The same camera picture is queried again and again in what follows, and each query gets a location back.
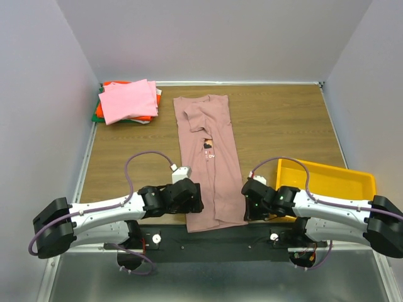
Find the dusty pink graphic t-shirt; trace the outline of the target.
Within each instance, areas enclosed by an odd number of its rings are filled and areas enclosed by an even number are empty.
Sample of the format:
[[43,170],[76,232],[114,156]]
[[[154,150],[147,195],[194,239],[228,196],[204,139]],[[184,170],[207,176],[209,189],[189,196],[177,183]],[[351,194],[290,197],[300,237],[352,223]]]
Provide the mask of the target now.
[[173,100],[181,163],[200,184],[204,209],[186,215],[190,233],[245,225],[241,168],[227,96]]

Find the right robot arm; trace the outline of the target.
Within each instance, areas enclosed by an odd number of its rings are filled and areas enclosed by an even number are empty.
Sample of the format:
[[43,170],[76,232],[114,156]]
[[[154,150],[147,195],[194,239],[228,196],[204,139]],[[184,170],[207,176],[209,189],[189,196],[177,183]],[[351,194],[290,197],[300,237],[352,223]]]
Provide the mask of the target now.
[[246,198],[247,221],[269,215],[295,218],[291,228],[278,235],[282,246],[353,242],[387,257],[402,258],[402,212],[384,196],[362,201],[331,198],[291,186],[275,190],[252,178],[241,193]]

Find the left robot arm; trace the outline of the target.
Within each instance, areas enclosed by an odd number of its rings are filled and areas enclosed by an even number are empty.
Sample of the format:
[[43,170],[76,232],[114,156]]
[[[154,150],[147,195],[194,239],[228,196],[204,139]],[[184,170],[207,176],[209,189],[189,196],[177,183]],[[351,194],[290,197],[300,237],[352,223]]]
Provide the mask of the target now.
[[28,252],[48,259],[77,245],[120,243],[110,233],[114,223],[200,213],[203,208],[200,184],[188,178],[97,203],[69,204],[66,198],[57,198],[33,219],[35,235]]

